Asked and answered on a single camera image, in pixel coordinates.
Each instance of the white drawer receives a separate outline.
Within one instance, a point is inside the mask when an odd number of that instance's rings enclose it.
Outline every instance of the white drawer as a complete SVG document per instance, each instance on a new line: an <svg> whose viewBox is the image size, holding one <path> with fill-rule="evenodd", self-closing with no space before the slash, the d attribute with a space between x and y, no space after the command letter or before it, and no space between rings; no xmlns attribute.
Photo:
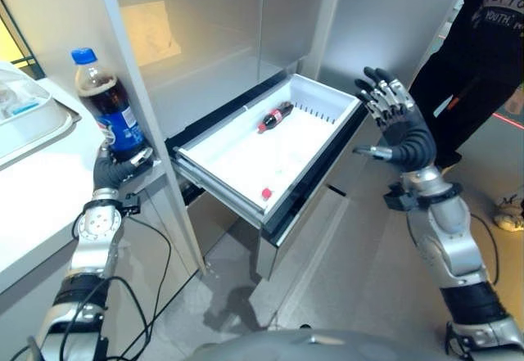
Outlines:
<svg viewBox="0 0 524 361"><path fill-rule="evenodd" d="M229 105L222 119L219 109L193 125L201 133L181 133L167 144L181 175L258 228L264 244L279 248L366 110L356 97L298 74L260 90L235 99L237 109ZM295 105L291 114L258 133L258 123L285 101ZM267 201L265 188L272 191Z"/></svg>

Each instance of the blue bottle cap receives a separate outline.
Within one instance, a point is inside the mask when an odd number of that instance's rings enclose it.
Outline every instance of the blue bottle cap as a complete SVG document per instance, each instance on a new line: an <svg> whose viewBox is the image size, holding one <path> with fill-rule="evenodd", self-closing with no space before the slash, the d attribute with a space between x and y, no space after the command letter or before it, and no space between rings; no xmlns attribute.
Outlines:
<svg viewBox="0 0 524 361"><path fill-rule="evenodd" d="M97 60L95 52L89 47L76 48L71 52L76 65L90 64Z"/></svg>

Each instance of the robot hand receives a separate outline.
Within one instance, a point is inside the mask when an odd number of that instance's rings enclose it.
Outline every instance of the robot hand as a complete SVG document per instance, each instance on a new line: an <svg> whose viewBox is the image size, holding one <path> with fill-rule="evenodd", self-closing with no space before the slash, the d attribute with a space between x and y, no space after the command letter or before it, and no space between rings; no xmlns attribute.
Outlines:
<svg viewBox="0 0 524 361"><path fill-rule="evenodd" d="M118 189L125 179L137 175L142 168L146 168L152 153L153 149L151 147L145 147L131 159L122 163L115 163L111 158L107 144L104 142L98 151L93 170L94 190L103 188Z"/></svg>
<svg viewBox="0 0 524 361"><path fill-rule="evenodd" d="M362 79L355 96L368 108L388 147L358 146L353 152L399 165L403 172L431 165L436 145L422 114L402 83L383 69L364 68L374 85Z"/></svg>

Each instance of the bottle cap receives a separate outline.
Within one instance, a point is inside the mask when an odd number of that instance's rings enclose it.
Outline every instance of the bottle cap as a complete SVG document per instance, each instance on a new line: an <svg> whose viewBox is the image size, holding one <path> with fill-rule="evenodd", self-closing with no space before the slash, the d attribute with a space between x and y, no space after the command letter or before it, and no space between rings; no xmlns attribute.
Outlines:
<svg viewBox="0 0 524 361"><path fill-rule="evenodd" d="M273 193L269 190L268 187L265 187L265 188L262 190L262 197L264 198L264 200L268 200L268 199L271 197L272 194L273 194Z"/></svg>
<svg viewBox="0 0 524 361"><path fill-rule="evenodd" d="M76 48L71 52L76 65L90 64L97 60L95 52L89 47Z"/></svg>

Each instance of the countertop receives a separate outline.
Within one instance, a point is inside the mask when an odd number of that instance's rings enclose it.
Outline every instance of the countertop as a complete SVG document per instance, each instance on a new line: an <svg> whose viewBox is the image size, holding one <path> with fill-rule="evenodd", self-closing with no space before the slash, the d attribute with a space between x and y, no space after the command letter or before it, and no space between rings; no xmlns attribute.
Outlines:
<svg viewBox="0 0 524 361"><path fill-rule="evenodd" d="M103 140L77 98L49 79L38 83L82 119L60 140L0 171L0 292L71 241L70 224L92 195Z"/></svg>

